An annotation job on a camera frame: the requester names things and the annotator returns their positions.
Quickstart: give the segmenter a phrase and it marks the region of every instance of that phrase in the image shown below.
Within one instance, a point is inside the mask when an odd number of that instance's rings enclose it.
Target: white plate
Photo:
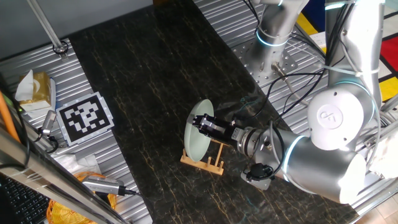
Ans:
[[[189,117],[204,115],[205,113],[210,116],[214,116],[214,109],[210,100],[202,100],[201,102],[197,103],[191,110]],[[206,151],[210,145],[210,141],[210,138],[200,133],[198,128],[194,127],[192,124],[187,123],[185,125],[185,151],[191,160],[195,162],[200,161],[206,154]]]

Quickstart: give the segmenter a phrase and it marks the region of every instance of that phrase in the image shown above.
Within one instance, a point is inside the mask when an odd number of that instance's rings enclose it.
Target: tissue box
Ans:
[[[19,102],[26,111],[37,110],[51,107],[51,83],[50,78],[45,72],[33,74],[33,95],[31,100]]]

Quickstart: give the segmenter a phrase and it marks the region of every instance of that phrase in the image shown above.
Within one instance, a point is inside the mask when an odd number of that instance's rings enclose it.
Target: metal base plate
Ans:
[[[47,45],[26,54],[0,62],[0,73],[5,79],[9,89],[16,91],[19,76],[26,75],[32,69],[34,72],[46,72],[57,84],[57,106],[75,101],[93,93],[87,77],[68,39],[64,40],[69,45],[68,59],[61,60],[52,50],[52,45]],[[25,119],[35,128],[43,125],[45,115]],[[56,155],[74,154],[77,159],[95,155],[101,173],[110,179],[124,182],[127,189],[138,191],[137,184],[124,160],[120,148],[113,136],[112,130],[99,134],[81,144],[68,147],[62,136],[60,126],[54,123],[51,136],[55,136],[60,148]],[[134,195],[118,196],[116,211],[127,221],[146,224],[152,223],[148,209],[142,198]]]

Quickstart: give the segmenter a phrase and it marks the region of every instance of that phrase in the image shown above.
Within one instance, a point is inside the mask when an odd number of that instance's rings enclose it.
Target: black cable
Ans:
[[[55,139],[54,136],[50,136],[49,140],[51,142],[54,142],[54,148],[51,151],[48,151],[48,152],[46,151],[46,153],[48,153],[48,154],[55,152],[58,149],[58,147],[59,147],[58,141]]]
[[[260,24],[260,20],[259,20],[259,16],[257,15],[256,8],[251,4],[251,0],[248,0],[248,1],[249,1],[249,5],[253,9],[252,12],[254,14],[254,17],[257,19],[257,25],[259,25]]]
[[[280,168],[282,167],[282,164],[283,164],[284,161],[285,161],[285,143],[284,143],[284,140],[283,140],[283,138],[282,138],[282,135],[280,134],[279,130],[278,130],[274,125],[272,125],[272,129],[275,131],[275,133],[276,133],[276,135],[278,136],[278,139],[279,139],[279,141],[280,141],[280,146],[281,146],[281,148],[282,148],[282,149],[281,149],[281,150],[282,150],[282,158],[281,158],[281,160],[280,160],[279,165],[276,167],[274,173],[273,173],[273,174],[271,175],[271,177],[269,177],[269,178],[272,178],[273,176],[276,175],[276,173],[278,173],[278,171],[279,171]]]
[[[280,171],[280,168],[282,167],[282,164],[285,161],[285,143],[284,143],[284,140],[282,138],[282,135],[280,134],[280,131],[274,125],[272,125],[272,127],[270,126],[270,128],[272,128],[272,130],[275,131],[275,133],[276,133],[276,135],[277,135],[277,137],[278,137],[278,139],[280,141],[280,146],[281,146],[281,151],[282,151],[282,158],[280,159],[280,163],[278,164],[276,169],[273,169],[271,166],[267,166],[267,168],[271,169],[271,171],[272,171],[271,175],[269,175],[267,177],[253,177],[253,176],[250,176],[250,179],[252,179],[252,180],[260,181],[260,180],[272,179]],[[258,147],[254,150],[252,156],[249,159],[249,162],[252,160],[252,158],[255,155],[257,149],[258,149]],[[249,168],[249,162],[246,164],[246,168],[243,170],[243,173],[246,174],[246,175],[249,174],[249,173],[245,172],[245,170]]]
[[[264,109],[264,107],[266,106],[266,104],[267,104],[267,102],[268,102],[268,98],[269,98],[269,95],[271,94],[271,90],[272,90],[272,87],[275,85],[275,83],[277,82],[277,81],[279,81],[279,80],[281,80],[281,79],[283,79],[283,78],[285,78],[285,77],[292,77],[292,76],[299,76],[299,75],[322,75],[323,73],[295,73],[295,74],[289,74],[289,75],[285,75],[285,76],[283,76],[283,77],[278,77],[278,78],[276,78],[272,83],[271,83],[271,85],[269,86],[269,89],[268,89],[268,93],[267,93],[267,95],[266,95],[266,98],[265,98],[265,100],[264,100],[264,102],[263,102],[263,104],[262,104],[262,106],[261,106],[261,108],[259,109],[259,111],[256,113],[256,114],[254,114],[254,115],[252,115],[252,116],[249,116],[249,117],[242,117],[242,116],[239,116],[238,114],[234,114],[233,115],[233,117],[232,117],[232,120],[235,120],[235,119],[238,119],[238,120],[241,120],[241,121],[245,121],[245,120],[248,120],[248,119],[253,119],[253,118],[256,118],[257,116],[259,116],[259,114],[261,113],[261,111]]]
[[[307,86],[312,82],[312,80],[313,80],[314,78],[315,78],[315,76],[313,76],[313,77],[310,79],[310,81],[308,81],[304,86],[302,86],[302,87],[299,88],[298,90],[294,91],[293,93],[291,93],[291,94],[289,95],[289,97],[287,97],[287,99],[285,100],[284,109],[282,110],[282,112],[285,111],[285,109],[286,109],[286,104],[287,104],[288,100],[290,99],[290,97],[293,96],[293,95],[294,95],[295,93],[297,93],[298,91],[300,91],[300,90],[304,89],[305,87],[307,87]]]
[[[259,20],[259,17],[257,16],[256,10],[255,10],[254,8],[251,7],[251,5],[252,5],[252,4],[251,4],[251,1],[248,0],[249,3],[247,3],[245,0],[242,0],[242,1],[246,4],[246,6],[249,8],[249,10],[253,13],[254,17],[255,17],[256,20],[257,20],[257,25],[259,25],[259,24],[260,24],[260,20]]]
[[[314,85],[300,98],[298,99],[292,106],[290,106],[286,111],[282,112],[279,117],[281,118],[283,115],[287,114],[290,110],[292,110],[297,104],[299,104],[302,100],[304,100],[311,92],[312,90],[315,89],[315,87],[317,87],[317,85],[319,84],[319,82],[321,81],[323,75],[325,74],[326,70],[324,70],[318,80],[314,83]]]

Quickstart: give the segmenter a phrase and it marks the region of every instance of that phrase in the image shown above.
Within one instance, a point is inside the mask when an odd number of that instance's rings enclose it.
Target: cable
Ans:
[[[292,76],[299,76],[299,75],[322,75],[322,73],[295,73],[295,74],[289,74],[289,75],[285,75],[285,76],[283,76],[283,77],[278,77],[278,78],[276,78],[276,79],[270,84],[269,89],[268,89],[268,93],[267,93],[267,95],[266,95],[266,98],[265,98],[265,100],[264,100],[264,102],[263,102],[261,108],[259,109],[259,111],[258,111],[256,114],[251,115],[251,116],[245,118],[245,117],[239,116],[237,113],[235,113],[235,114],[233,115],[233,117],[232,117],[232,120],[238,119],[238,120],[241,120],[241,121],[245,121],[245,120],[253,119],[253,118],[256,118],[257,116],[259,116],[259,114],[261,113],[261,111],[264,109],[264,107],[266,106],[266,104],[267,104],[267,102],[268,102],[269,95],[271,94],[272,87],[275,85],[275,83],[276,83],[277,81],[279,81],[279,80],[285,78],[285,77],[292,77]]]
[[[259,20],[259,16],[257,15],[256,8],[251,4],[251,0],[248,0],[248,2],[249,2],[250,7],[253,10],[252,12],[254,14],[254,17],[257,19],[257,24],[259,25],[260,24],[260,20]]]
[[[2,95],[2,92],[0,91],[0,113],[2,115],[2,118],[4,120],[4,123],[6,124],[6,128],[8,133],[19,143],[21,143],[21,140],[18,137],[17,131],[15,129],[14,123],[12,122],[11,114],[10,111],[8,110],[8,106],[6,101],[4,100],[4,97]]]
[[[298,91],[300,91],[300,90],[302,90],[302,89],[304,89],[305,87],[307,87],[307,86],[312,82],[312,80],[313,80],[314,78],[315,78],[315,76],[313,76],[313,77],[310,79],[310,81],[308,81],[303,87],[301,87],[301,88],[299,88],[298,90],[296,90],[295,93],[298,92]],[[287,99],[285,100],[284,109],[282,110],[282,112],[285,111],[287,102],[288,102],[289,98],[290,98],[292,95],[293,95],[293,93],[290,94],[289,97],[287,97]]]
[[[292,106],[290,106],[286,111],[282,112],[279,117],[281,118],[283,115],[287,114],[291,109],[293,109],[297,104],[299,104],[302,100],[304,100],[311,92],[312,90],[317,87],[319,82],[321,81],[323,75],[325,74],[325,70],[320,74],[318,80],[314,83],[314,85],[299,99],[297,100]]]
[[[29,137],[27,135],[24,119],[22,118],[22,115],[19,112],[19,103],[15,99],[12,99],[12,103],[13,103],[14,109],[16,110],[16,113],[18,115],[19,122],[21,123],[22,131],[24,132],[23,138],[25,139],[25,147],[26,147],[26,152],[25,152],[26,158],[25,158],[24,165],[25,165],[25,167],[27,167],[27,164],[29,162],[29,157],[30,157],[30,141],[29,141]]]
[[[4,87],[3,85],[1,85],[1,83],[0,83],[0,89],[1,89],[1,90],[5,90],[5,87]],[[29,162],[29,157],[30,157],[30,144],[29,144],[30,141],[29,141],[29,138],[28,138],[28,135],[27,135],[27,131],[26,131],[24,119],[22,118],[22,115],[21,115],[21,113],[19,112],[19,108],[20,108],[19,102],[18,102],[17,100],[15,100],[13,97],[11,97],[9,94],[6,94],[6,96],[12,101],[12,104],[13,104],[13,106],[14,106],[14,109],[15,109],[17,115],[18,115],[19,122],[21,123],[22,132],[23,132],[24,135],[22,135],[21,133],[19,133],[19,139],[21,139],[22,142],[25,141],[25,147],[26,147],[26,152],[25,152],[25,154],[26,154],[26,159],[25,159],[24,165],[25,165],[25,167],[26,167],[27,164],[28,164],[28,162]]]
[[[290,89],[290,91],[292,92],[292,94],[290,94],[290,96],[294,96],[294,97],[296,97],[296,99],[300,99],[300,96],[299,96],[299,94],[297,94],[297,91],[295,91],[294,89],[293,89],[293,87],[292,87],[292,84],[288,81],[288,79],[286,79],[285,80],[285,83],[286,83],[286,85],[287,85],[287,87]],[[308,102],[307,101],[301,101],[301,103],[302,104],[304,104],[305,106],[308,106]]]
[[[247,5],[247,7],[249,8],[249,10],[253,13],[254,17],[255,17],[256,20],[257,20],[257,25],[259,25],[259,24],[260,24],[260,20],[259,20],[259,17],[257,16],[257,13],[256,13],[255,8],[254,8],[254,7],[251,7],[251,6],[252,6],[251,1],[248,0],[249,3],[247,3],[245,0],[242,0],[242,1]]]
[[[279,171],[280,168],[282,167],[282,164],[283,164],[284,161],[285,161],[285,142],[284,142],[284,140],[282,139],[282,135],[280,134],[279,130],[278,130],[273,124],[272,124],[272,126],[271,126],[271,133],[273,132],[272,130],[275,131],[276,135],[278,136],[278,139],[279,139],[279,141],[280,141],[280,146],[281,146],[281,148],[282,148],[282,159],[281,159],[279,165],[276,167],[274,173],[272,174],[272,176],[275,176],[276,173],[278,173],[278,171]]]
[[[149,207],[150,207],[150,209],[152,210],[152,212],[153,212],[153,215],[155,215],[155,209],[154,209],[154,207],[152,206],[152,203],[148,200],[148,198],[146,198],[145,196],[143,196],[142,194],[140,194],[140,193],[137,193],[136,191],[133,191],[133,190],[128,190],[128,189],[126,189],[125,191],[124,191],[124,193],[125,194],[128,194],[128,195],[137,195],[137,196],[140,196],[142,199],[143,199],[143,201],[144,202],[146,202],[146,205],[149,205]]]
[[[54,136],[50,136],[49,140],[54,142],[54,148],[51,151],[48,151],[48,152],[46,151],[46,153],[51,154],[51,153],[55,152],[58,149],[59,144],[58,144],[58,141],[55,139]]]
[[[273,124],[272,124],[272,121],[271,121],[271,123],[270,123],[270,127],[272,127],[272,128],[270,128],[270,132],[271,132],[271,134],[270,134],[270,138],[271,138],[271,148],[272,148],[272,152],[274,153],[274,156],[275,156],[276,161],[279,163],[278,167],[280,167],[280,166],[284,163],[284,159],[285,159],[285,158],[284,158],[284,156],[282,156],[282,161],[279,160],[279,157],[278,157],[278,155],[277,155],[277,153],[276,153],[276,148],[275,148],[275,144],[274,144],[274,135],[273,135],[273,132],[274,132],[274,131],[278,131],[278,132],[276,132],[276,133],[278,134],[278,133],[279,133],[279,130],[278,130],[277,128],[274,129],[274,126],[273,126]],[[300,189],[300,190],[302,190],[302,191],[304,191],[304,192],[306,192],[306,193],[309,193],[309,194],[315,194],[315,193],[313,193],[312,191],[309,191],[309,190],[307,190],[307,189],[301,187],[298,183],[296,183],[296,181],[294,181],[294,180],[291,178],[290,175],[286,174],[286,173],[284,172],[283,169],[282,169],[282,172],[284,173],[284,176],[287,178],[287,181],[289,181],[289,182],[292,183],[294,186],[296,186],[296,188],[298,188],[298,189]]]

